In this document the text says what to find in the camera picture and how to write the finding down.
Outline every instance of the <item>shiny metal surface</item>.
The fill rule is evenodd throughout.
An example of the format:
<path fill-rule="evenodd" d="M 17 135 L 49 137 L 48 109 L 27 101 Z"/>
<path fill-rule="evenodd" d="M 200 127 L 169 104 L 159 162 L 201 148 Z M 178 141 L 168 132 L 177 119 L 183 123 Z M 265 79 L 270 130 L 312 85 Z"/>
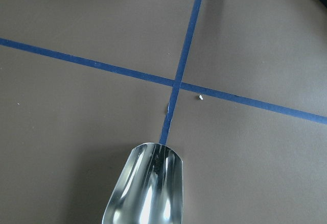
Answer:
<path fill-rule="evenodd" d="M 183 162 L 169 147 L 134 148 L 109 199 L 102 224 L 181 224 Z"/>

